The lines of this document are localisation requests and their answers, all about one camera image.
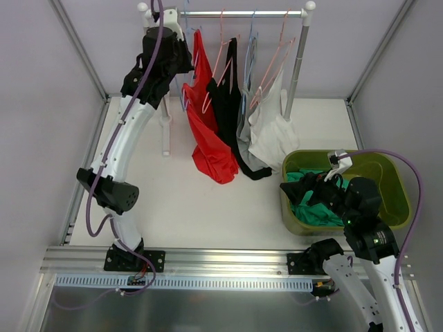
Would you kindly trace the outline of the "green tank top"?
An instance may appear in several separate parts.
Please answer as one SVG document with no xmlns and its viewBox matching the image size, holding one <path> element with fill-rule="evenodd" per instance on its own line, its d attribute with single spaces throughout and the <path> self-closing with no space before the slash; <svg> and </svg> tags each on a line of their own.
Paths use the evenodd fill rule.
<svg viewBox="0 0 443 332">
<path fill-rule="evenodd" d="M 299 169 L 297 172 L 287 172 L 287 182 L 298 182 L 304 175 L 308 173 L 319 174 L 321 171 L 312 169 Z M 343 182 L 343 188 L 349 184 L 347 180 L 339 180 L 337 183 Z M 290 202 L 291 211 L 296 218 L 307 225 L 318 227 L 343 227 L 343 222 L 324 205 L 318 204 L 308 206 L 307 202 L 312 196 L 312 190 L 308 191 L 299 205 L 294 205 Z"/>
</svg>

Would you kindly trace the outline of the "red tank top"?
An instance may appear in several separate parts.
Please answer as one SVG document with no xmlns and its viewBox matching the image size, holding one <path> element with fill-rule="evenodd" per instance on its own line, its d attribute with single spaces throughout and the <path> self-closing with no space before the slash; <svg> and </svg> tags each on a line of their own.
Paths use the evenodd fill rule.
<svg viewBox="0 0 443 332">
<path fill-rule="evenodd" d="M 213 76 L 206 55 L 201 31 L 193 34 L 194 79 L 181 88 L 186 101 L 186 114 L 196 147 L 192 159 L 196 168 L 216 183 L 227 184 L 238 173 L 239 166 L 227 144 L 218 136 L 217 121 L 211 106 L 202 110 L 206 87 Z"/>
</svg>

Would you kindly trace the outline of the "light blue hanger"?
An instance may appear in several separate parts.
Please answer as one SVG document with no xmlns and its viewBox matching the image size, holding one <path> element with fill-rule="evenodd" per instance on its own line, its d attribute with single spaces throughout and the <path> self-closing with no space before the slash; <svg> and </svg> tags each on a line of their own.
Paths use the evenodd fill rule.
<svg viewBox="0 0 443 332">
<path fill-rule="evenodd" d="M 175 83 L 175 86 L 177 88 L 177 94 L 179 96 L 179 101 L 180 101 L 182 112 L 185 113 L 186 112 L 186 107 L 185 107 L 185 103 L 184 103 L 184 97 L 183 97 L 183 93 L 182 93 L 182 90 L 181 90 L 181 85 L 179 84 L 179 80 L 178 80 L 177 76 L 174 78 L 174 83 Z"/>
</svg>

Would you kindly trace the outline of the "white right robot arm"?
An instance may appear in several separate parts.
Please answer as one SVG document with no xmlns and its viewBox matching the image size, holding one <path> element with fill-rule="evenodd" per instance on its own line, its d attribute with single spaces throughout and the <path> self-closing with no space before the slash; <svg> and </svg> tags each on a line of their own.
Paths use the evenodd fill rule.
<svg viewBox="0 0 443 332">
<path fill-rule="evenodd" d="M 324 205 L 343 222 L 345 239 L 372 288 L 363 285 L 333 238 L 311 244 L 302 262 L 315 273 L 332 278 L 364 331 L 422 331 L 409 295 L 403 291 L 397 241 L 379 217 L 381 195 L 377 184 L 370 178 L 355 177 L 342 188 L 338 180 L 338 176 L 328 178 L 310 172 L 298 182 L 281 183 L 280 189 L 293 204 L 311 192 L 308 205 Z"/>
</svg>

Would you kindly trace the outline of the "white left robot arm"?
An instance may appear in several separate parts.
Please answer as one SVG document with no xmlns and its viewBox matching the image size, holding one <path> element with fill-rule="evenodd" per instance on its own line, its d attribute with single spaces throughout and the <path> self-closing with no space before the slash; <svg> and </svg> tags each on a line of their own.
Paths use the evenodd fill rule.
<svg viewBox="0 0 443 332">
<path fill-rule="evenodd" d="M 193 70 L 192 55 L 180 27 L 148 28 L 142 52 L 123 79 L 120 104 L 111 131 L 88 168 L 80 168 L 78 182 L 87 191 L 86 226 L 90 237 L 100 234 L 91 227 L 91 204 L 96 202 L 110 222 L 120 263 L 138 270 L 144 262 L 143 238 L 132 218 L 140 190 L 126 181 L 129 162 L 146 124 L 170 90 L 176 75 Z"/>
</svg>

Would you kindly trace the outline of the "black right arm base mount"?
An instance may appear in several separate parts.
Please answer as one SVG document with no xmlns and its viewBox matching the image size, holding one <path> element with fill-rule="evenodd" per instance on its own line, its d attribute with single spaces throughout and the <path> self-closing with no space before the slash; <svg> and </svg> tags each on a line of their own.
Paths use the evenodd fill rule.
<svg viewBox="0 0 443 332">
<path fill-rule="evenodd" d="M 318 260 L 309 252 L 288 253 L 286 258 L 289 275 L 325 275 Z"/>
</svg>

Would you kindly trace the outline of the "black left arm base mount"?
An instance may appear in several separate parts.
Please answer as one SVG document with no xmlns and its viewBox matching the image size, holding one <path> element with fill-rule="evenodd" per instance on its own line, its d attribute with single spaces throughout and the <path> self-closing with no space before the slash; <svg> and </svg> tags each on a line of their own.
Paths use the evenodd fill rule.
<svg viewBox="0 0 443 332">
<path fill-rule="evenodd" d="M 164 271 L 165 254 L 163 250 L 137 251 L 140 255 L 148 259 L 157 273 Z M 146 265 L 145 261 L 134 256 L 130 252 L 121 250 L 115 246 L 108 249 L 103 270 L 107 272 L 140 272 Z"/>
</svg>

